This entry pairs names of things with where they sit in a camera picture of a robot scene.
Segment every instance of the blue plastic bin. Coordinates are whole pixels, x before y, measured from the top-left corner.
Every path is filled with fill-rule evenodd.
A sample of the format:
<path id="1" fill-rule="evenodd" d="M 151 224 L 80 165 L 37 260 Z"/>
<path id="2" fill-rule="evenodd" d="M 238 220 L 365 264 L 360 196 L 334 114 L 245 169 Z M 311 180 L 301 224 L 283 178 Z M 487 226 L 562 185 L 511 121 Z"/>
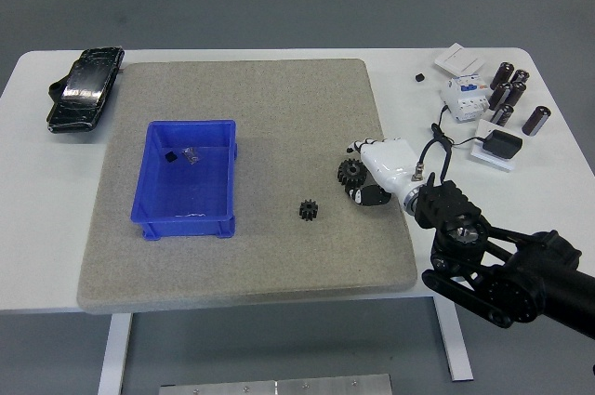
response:
<path id="1" fill-rule="evenodd" d="M 194 164 L 182 151 L 193 148 Z M 146 240 L 232 237 L 235 122 L 153 121 L 147 129 L 130 219 Z"/>

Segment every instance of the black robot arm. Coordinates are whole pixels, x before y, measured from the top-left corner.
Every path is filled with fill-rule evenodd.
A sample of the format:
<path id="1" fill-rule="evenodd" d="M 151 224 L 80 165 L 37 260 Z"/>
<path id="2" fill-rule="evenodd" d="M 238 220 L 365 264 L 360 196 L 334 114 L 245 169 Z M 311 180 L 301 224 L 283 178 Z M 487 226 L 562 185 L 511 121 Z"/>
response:
<path id="1" fill-rule="evenodd" d="M 432 290 L 500 327 L 546 316 L 595 339 L 595 278 L 577 269 L 581 252 L 557 231 L 533 235 L 492 227 L 453 181 L 419 190 L 416 222 L 435 229 Z M 516 246 L 516 252 L 490 241 Z M 502 264 L 485 266 L 485 254 Z"/>

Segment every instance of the black power adapter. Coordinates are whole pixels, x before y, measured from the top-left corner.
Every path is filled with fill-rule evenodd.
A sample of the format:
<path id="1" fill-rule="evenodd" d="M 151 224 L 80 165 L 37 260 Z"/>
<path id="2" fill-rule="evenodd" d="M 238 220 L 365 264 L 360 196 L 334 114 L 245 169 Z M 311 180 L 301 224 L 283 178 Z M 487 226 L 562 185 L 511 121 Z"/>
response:
<path id="1" fill-rule="evenodd" d="M 522 139 L 503 132 L 502 130 L 492 131 L 483 141 L 483 149 L 493 155 L 509 160 L 522 147 Z"/>

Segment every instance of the black capacitor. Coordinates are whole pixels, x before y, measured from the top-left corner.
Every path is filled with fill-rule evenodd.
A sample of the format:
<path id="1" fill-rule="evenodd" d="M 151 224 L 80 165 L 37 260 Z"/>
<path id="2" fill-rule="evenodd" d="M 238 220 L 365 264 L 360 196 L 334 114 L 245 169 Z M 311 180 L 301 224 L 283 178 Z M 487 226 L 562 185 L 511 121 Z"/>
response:
<path id="1" fill-rule="evenodd" d="M 504 103 L 514 107 L 517 105 L 517 102 L 521 98 L 522 93 L 524 93 L 524 90 L 527 89 L 527 86 L 523 82 L 513 82 L 510 84 L 510 87 L 511 89 L 509 96 L 506 98 Z"/>
<path id="2" fill-rule="evenodd" d="M 531 113 L 527 122 L 522 126 L 522 132 L 525 135 L 533 137 L 550 116 L 551 111 L 548 107 L 544 107 L 543 105 L 535 107 L 535 110 Z"/>
<path id="3" fill-rule="evenodd" d="M 497 109 L 499 103 L 503 100 L 503 98 L 506 96 L 506 93 L 509 92 L 510 89 L 511 86 L 508 82 L 498 84 L 496 86 L 494 93 L 492 93 L 492 96 L 488 99 L 488 103 L 490 104 L 490 110 Z"/>
<path id="4" fill-rule="evenodd" d="M 492 116 L 490 123 L 500 125 L 501 127 L 503 127 L 509 121 L 510 116 L 513 112 L 514 109 L 512 108 L 512 106 L 508 104 L 502 104 L 498 107 L 498 110 L 496 110 L 494 116 Z"/>
<path id="5" fill-rule="evenodd" d="M 529 79 L 529 72 L 526 72 L 525 70 L 517 70 L 516 72 L 514 72 L 514 75 L 512 76 L 512 79 L 510 79 L 510 81 L 525 83 L 527 82 L 527 79 Z"/>
<path id="6" fill-rule="evenodd" d="M 490 88 L 495 90 L 498 84 L 507 82 L 510 79 L 512 72 L 514 72 L 514 65 L 508 62 L 502 62 L 498 68 L 498 71 L 496 72 L 496 75 L 494 76 L 492 84 L 490 84 Z"/>

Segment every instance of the black gear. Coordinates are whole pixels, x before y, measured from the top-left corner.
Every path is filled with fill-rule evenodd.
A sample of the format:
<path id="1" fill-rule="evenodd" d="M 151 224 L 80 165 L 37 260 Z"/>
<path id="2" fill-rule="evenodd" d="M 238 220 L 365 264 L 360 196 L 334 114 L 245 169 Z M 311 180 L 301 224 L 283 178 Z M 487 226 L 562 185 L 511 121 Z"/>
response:
<path id="1" fill-rule="evenodd" d="M 365 168 L 364 163 L 353 158 L 341 163 L 337 171 L 338 182 L 348 188 L 359 188 L 364 184 L 367 176 L 368 169 Z"/>
<path id="2" fill-rule="evenodd" d="M 299 216 L 304 220 L 313 221 L 318 214 L 318 204 L 312 200 L 305 200 L 299 206 Z"/>

